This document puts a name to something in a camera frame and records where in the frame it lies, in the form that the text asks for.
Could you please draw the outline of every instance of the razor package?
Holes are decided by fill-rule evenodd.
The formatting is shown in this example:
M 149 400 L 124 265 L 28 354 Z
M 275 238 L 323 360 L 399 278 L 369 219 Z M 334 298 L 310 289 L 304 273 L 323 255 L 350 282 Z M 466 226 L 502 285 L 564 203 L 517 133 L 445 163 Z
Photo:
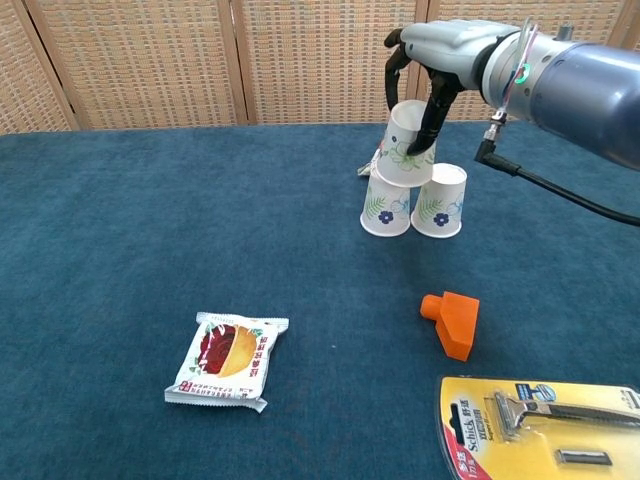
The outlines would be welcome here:
M 634 388 L 445 377 L 439 400 L 453 478 L 597 480 L 640 472 Z

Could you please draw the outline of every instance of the wicker panel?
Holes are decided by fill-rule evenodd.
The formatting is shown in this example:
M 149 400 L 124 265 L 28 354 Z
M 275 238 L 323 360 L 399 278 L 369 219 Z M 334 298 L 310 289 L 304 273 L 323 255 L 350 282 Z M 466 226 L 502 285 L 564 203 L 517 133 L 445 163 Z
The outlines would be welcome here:
M 441 0 L 438 19 L 481 18 L 521 25 L 527 16 L 538 23 L 543 33 L 554 34 L 564 23 L 574 26 L 576 40 L 606 43 L 616 22 L 621 3 L 618 0 Z M 462 93 L 453 107 L 450 120 L 487 119 L 493 113 L 478 92 Z
M 83 126 L 149 128 L 238 122 L 217 5 L 42 0 L 31 8 L 41 9 Z
M 0 133 L 71 128 L 8 0 L 0 0 L 0 112 Z
M 391 51 L 383 41 L 394 28 L 415 21 L 415 0 L 239 3 L 258 123 L 387 118 L 384 66 Z M 399 85 L 401 98 L 406 84 L 405 70 Z

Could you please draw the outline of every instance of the robotic hand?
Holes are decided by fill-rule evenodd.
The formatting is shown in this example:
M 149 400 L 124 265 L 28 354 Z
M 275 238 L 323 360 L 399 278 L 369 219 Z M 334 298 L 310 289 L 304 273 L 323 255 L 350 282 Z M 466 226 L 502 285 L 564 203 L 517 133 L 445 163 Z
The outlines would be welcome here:
M 521 28 L 483 20 L 416 23 L 391 32 L 385 46 L 398 48 L 385 69 L 388 107 L 398 102 L 400 70 L 412 60 L 431 79 L 421 130 L 407 153 L 433 144 L 459 92 L 479 90 L 497 109 L 485 153 L 493 152 L 508 113 L 640 169 L 640 54 L 568 36 L 562 29 L 556 37 L 540 34 L 528 22 Z

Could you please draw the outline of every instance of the orange plastic toy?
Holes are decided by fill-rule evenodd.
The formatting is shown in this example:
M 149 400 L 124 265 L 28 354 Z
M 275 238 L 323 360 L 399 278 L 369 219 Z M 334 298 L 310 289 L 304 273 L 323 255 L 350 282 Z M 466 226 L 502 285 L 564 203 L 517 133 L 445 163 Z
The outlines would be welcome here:
M 447 356 L 466 362 L 473 345 L 479 307 L 480 301 L 476 298 L 444 292 L 442 297 L 426 295 L 420 314 L 436 322 L 436 333 Z

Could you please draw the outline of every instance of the paper cup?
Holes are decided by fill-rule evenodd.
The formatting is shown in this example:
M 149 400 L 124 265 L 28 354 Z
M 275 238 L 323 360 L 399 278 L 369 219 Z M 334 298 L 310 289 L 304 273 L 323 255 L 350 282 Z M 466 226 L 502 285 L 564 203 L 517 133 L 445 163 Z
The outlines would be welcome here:
M 418 136 L 426 107 L 421 100 L 405 100 L 391 109 L 378 162 L 380 178 L 390 185 L 419 187 L 431 179 L 436 144 L 419 155 L 407 155 L 407 148 Z
M 378 237 L 395 237 L 409 229 L 410 190 L 384 182 L 378 175 L 377 159 L 371 162 L 371 173 L 360 224 Z
M 436 163 L 433 177 L 420 189 L 411 214 L 413 227 L 428 237 L 448 238 L 462 228 L 467 173 L 456 165 Z

